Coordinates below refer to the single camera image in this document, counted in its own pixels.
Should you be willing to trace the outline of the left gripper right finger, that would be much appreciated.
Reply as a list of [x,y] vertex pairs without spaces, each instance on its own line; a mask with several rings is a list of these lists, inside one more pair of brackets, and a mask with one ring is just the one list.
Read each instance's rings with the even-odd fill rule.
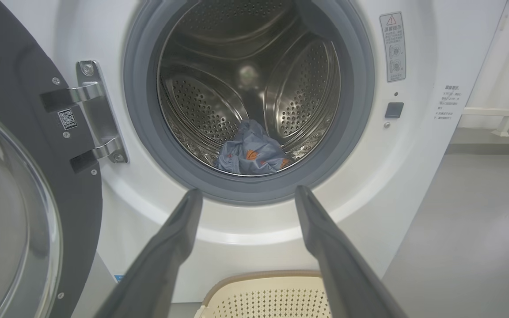
[[323,276],[332,318],[407,318],[308,187],[296,187],[295,203],[305,247]]

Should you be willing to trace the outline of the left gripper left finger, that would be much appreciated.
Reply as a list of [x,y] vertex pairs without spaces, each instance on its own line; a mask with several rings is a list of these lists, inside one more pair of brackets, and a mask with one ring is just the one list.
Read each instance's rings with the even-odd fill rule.
[[189,190],[140,252],[95,318],[167,318],[180,266],[191,254],[203,204]]

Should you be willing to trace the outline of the blue orange-print pajama pants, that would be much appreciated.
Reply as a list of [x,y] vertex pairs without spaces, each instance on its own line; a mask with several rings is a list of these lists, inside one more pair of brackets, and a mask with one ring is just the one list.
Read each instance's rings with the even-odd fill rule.
[[255,120],[244,120],[234,139],[224,143],[213,165],[237,175],[266,175],[279,172],[291,163],[280,143],[262,125]]

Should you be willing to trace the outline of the black glass washer door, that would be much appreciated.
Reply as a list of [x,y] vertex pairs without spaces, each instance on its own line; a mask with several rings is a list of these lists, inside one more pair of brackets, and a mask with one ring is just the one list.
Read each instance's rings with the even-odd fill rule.
[[0,2],[0,318],[70,318],[97,249],[99,162],[82,122],[63,137],[41,94],[70,88],[54,62]]

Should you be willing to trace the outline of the white front-load washing machine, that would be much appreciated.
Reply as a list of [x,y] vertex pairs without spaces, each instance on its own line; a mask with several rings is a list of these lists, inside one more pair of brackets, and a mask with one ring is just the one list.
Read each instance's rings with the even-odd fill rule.
[[[78,85],[79,61],[94,60],[129,163],[101,161],[103,213],[97,253],[125,274],[189,188],[145,149],[125,98],[124,65],[137,12],[147,0],[2,0]],[[384,276],[416,215],[475,86],[506,0],[353,0],[364,14],[374,60],[372,110],[338,172],[307,186],[378,276]],[[406,78],[387,82],[379,18],[402,13]],[[174,302],[196,302],[219,280],[267,270],[316,270],[294,193],[267,204],[230,204],[204,194],[193,252]]]

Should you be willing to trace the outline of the metal door hinge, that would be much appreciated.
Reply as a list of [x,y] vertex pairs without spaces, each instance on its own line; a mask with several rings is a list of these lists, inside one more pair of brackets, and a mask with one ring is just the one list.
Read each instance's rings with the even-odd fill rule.
[[[99,63],[94,60],[79,61],[76,76],[77,87],[59,88],[40,96],[49,113],[58,115],[59,111],[71,108],[77,120],[75,128],[80,127],[82,122],[87,124],[94,147],[69,160],[73,170],[79,172],[104,158],[113,164],[129,163]],[[68,131],[63,129],[63,137],[73,137],[75,128]]]

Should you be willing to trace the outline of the stainless steel washing machine drum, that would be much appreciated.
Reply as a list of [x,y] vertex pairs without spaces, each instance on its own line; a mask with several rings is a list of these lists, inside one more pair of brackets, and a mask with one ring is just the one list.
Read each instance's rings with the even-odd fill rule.
[[281,169],[303,163],[338,110],[334,43],[311,31],[295,0],[198,0],[164,41],[157,92],[165,122],[186,155],[216,163],[243,121],[277,142]]

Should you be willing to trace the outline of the cream perforated laundry basket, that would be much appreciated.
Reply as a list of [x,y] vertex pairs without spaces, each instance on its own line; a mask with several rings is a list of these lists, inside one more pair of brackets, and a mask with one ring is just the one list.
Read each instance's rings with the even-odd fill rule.
[[332,318],[317,270],[231,276],[206,294],[194,318]]

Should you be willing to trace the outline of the white QR code sticker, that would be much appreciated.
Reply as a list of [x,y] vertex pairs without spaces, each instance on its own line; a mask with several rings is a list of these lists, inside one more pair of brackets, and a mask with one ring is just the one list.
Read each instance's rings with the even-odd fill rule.
[[75,115],[73,114],[73,110],[71,108],[61,110],[58,112],[58,117],[62,123],[63,129],[68,131],[69,129],[75,128],[78,126]]

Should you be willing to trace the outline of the grey warning sticker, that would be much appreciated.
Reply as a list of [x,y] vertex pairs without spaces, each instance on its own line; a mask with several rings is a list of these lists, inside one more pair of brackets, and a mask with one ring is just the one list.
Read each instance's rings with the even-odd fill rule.
[[400,11],[379,18],[387,66],[387,82],[406,78],[406,44],[403,17]]

